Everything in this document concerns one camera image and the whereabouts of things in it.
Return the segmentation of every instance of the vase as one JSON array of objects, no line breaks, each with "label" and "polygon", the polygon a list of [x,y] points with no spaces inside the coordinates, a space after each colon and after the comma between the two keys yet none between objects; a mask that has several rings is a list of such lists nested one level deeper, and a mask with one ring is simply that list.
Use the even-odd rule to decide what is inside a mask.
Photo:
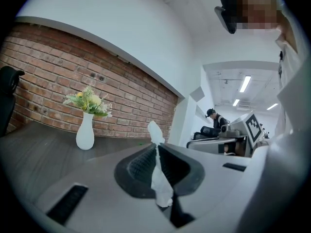
[{"label": "vase", "polygon": [[93,116],[83,112],[83,121],[76,136],[77,145],[82,150],[89,150],[94,145]]}]

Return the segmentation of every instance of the ceiling light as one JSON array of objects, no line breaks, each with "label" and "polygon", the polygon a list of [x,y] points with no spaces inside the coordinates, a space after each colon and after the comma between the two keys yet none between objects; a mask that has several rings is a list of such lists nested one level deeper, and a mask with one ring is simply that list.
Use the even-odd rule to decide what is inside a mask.
[{"label": "ceiling light", "polygon": [[250,80],[251,80],[251,76],[245,76],[245,79],[244,79],[244,82],[242,84],[240,92],[244,92],[245,91],[245,89],[247,88],[247,85],[248,85]]},{"label": "ceiling light", "polygon": [[239,101],[240,101],[239,99],[235,99],[235,101],[234,101],[234,103],[233,103],[233,106],[237,106],[237,104],[238,104]]},{"label": "ceiling light", "polygon": [[270,110],[270,109],[272,109],[273,107],[276,107],[277,105],[278,105],[278,103],[275,103],[274,105],[272,105],[271,107],[269,107],[269,108],[267,109],[267,111]]}]

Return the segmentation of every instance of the tissue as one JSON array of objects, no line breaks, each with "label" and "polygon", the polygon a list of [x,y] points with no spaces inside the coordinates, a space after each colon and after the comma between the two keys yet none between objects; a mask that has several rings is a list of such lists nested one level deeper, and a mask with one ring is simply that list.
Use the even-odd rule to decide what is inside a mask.
[{"label": "tissue", "polygon": [[151,188],[155,191],[156,203],[161,207],[168,207],[173,204],[173,189],[162,172],[158,146],[164,143],[162,130],[151,121],[148,125],[151,141],[156,144],[155,168],[152,173]]}]

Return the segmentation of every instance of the person wearing black cap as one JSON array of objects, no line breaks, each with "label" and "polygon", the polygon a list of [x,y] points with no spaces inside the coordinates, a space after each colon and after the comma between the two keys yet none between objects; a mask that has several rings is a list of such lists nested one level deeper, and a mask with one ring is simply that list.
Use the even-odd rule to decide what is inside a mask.
[{"label": "person wearing black cap", "polygon": [[228,121],[224,119],[222,115],[216,113],[216,111],[213,108],[208,109],[207,115],[205,117],[206,118],[210,117],[211,119],[214,120],[215,129],[221,129],[223,125],[228,124]]},{"label": "person wearing black cap", "polygon": [[[215,12],[231,34],[241,28],[281,32],[276,40],[281,48],[278,68],[281,90],[311,54],[310,43],[299,22],[283,0],[221,0],[221,3],[222,7],[215,7]],[[281,107],[275,136],[289,134],[291,129],[289,118]]]}]

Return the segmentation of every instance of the human neck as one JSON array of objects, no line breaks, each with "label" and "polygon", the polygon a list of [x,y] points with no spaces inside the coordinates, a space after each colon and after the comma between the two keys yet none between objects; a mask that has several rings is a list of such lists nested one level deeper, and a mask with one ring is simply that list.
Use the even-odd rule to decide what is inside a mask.
[{"label": "human neck", "polygon": [[285,40],[297,52],[297,45],[296,45],[296,40],[294,37],[293,29],[290,25],[290,22],[288,21],[288,19],[283,14],[281,14],[281,16],[280,16],[280,22],[279,22],[277,28],[281,31]]}]

